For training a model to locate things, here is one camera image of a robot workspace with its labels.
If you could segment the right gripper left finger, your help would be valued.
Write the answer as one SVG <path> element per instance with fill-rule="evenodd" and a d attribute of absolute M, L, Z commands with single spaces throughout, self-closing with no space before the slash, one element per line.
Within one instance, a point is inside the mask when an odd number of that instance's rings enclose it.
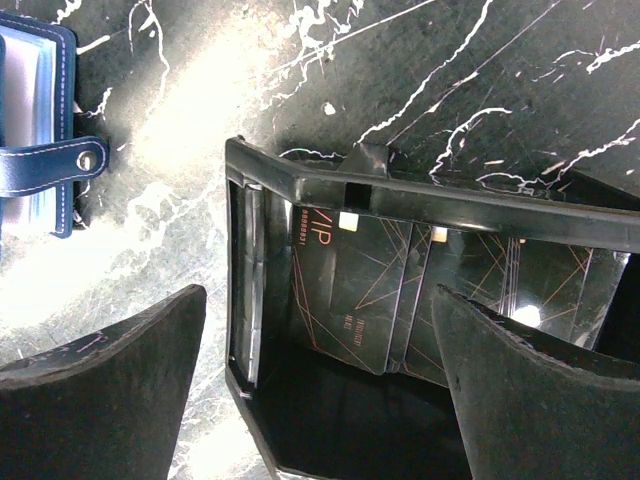
<path fill-rule="evenodd" d="M 1 368 L 4 479 L 165 479 L 200 349 L 207 293 L 150 308 Z"/>

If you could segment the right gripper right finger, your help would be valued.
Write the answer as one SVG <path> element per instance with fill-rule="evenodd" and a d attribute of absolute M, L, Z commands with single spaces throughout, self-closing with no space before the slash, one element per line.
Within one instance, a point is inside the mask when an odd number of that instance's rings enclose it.
<path fill-rule="evenodd" d="M 438 285 L 432 323 L 475 479 L 636 479 L 639 366 Z"/>

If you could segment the black plastic card box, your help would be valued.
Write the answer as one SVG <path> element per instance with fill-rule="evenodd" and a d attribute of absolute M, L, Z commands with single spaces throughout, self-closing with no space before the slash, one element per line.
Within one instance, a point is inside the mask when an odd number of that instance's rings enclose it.
<path fill-rule="evenodd" d="M 635 479 L 639 201 L 225 145 L 226 380 L 278 479 Z"/>

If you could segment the blue leather card holder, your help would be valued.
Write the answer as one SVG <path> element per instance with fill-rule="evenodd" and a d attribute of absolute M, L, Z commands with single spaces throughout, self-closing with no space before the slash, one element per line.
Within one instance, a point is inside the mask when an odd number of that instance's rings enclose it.
<path fill-rule="evenodd" d="M 62 26 L 1 15 L 1 230 L 73 229 L 74 185 L 108 167 L 108 143 L 74 134 L 76 37 Z"/>

